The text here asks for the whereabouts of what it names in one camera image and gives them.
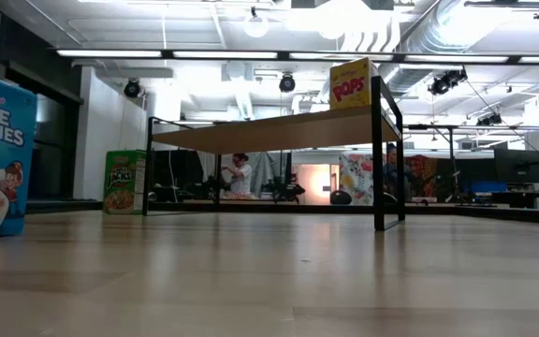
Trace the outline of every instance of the white wall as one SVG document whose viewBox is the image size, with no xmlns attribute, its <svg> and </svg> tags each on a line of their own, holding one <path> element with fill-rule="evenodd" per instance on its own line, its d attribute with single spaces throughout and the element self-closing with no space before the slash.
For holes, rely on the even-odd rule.
<svg viewBox="0 0 539 337">
<path fill-rule="evenodd" d="M 103 199 L 107 151 L 145 149 L 146 114 L 101 79 L 82 69 L 74 198 Z"/>
</svg>

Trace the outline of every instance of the ceiling beam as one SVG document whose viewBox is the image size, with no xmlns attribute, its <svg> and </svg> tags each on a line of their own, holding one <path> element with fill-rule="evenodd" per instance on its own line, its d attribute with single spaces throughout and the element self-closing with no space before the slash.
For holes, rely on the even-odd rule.
<svg viewBox="0 0 539 337">
<path fill-rule="evenodd" d="M 438 66 L 539 66 L 539 54 L 404 53 L 373 51 L 227 51 L 60 49 L 74 59 L 349 62 L 367 57 L 376 63 Z"/>
</svg>

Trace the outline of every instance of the spotlight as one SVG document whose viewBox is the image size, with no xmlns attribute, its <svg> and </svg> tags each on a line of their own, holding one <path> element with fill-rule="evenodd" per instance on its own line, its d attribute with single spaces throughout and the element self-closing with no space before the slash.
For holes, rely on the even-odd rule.
<svg viewBox="0 0 539 337">
<path fill-rule="evenodd" d="M 488 117 L 480 118 L 477 120 L 477 126 L 489 126 L 489 125 L 499 125 L 503 123 L 503 118 L 500 113 L 492 113 Z"/>
<path fill-rule="evenodd" d="M 137 98 L 140 94 L 140 85 L 138 85 L 138 79 L 128 80 L 128 84 L 124 88 L 124 95 L 130 98 Z"/>
<path fill-rule="evenodd" d="M 292 74 L 283 74 L 282 79 L 280 80 L 280 91 L 283 93 L 290 93 L 295 90 L 295 79 L 293 79 Z"/>
<path fill-rule="evenodd" d="M 446 71 L 443 76 L 434 77 L 434 83 L 428 88 L 432 95 L 444 95 L 450 89 L 458 86 L 459 83 L 468 79 L 465 68 L 462 70 Z"/>
</svg>

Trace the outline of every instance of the wooden tabletop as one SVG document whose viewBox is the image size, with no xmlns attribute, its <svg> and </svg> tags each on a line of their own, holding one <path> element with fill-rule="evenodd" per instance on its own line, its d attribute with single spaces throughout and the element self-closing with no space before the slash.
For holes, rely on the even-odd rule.
<svg viewBox="0 0 539 337">
<path fill-rule="evenodd" d="M 382 118 L 383 141 L 400 133 Z M 371 107 L 305 113 L 153 135 L 153 141 L 211 154 L 235 154 L 372 143 Z"/>
</svg>

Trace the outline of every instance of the pops cereal box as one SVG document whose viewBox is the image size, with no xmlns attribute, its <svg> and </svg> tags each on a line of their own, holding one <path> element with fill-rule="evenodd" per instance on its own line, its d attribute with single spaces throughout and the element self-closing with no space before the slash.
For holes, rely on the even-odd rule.
<svg viewBox="0 0 539 337">
<path fill-rule="evenodd" d="M 371 105 L 371 76 L 375 73 L 373 62 L 362 58 L 329 71 L 329 108 L 363 107 Z"/>
</svg>

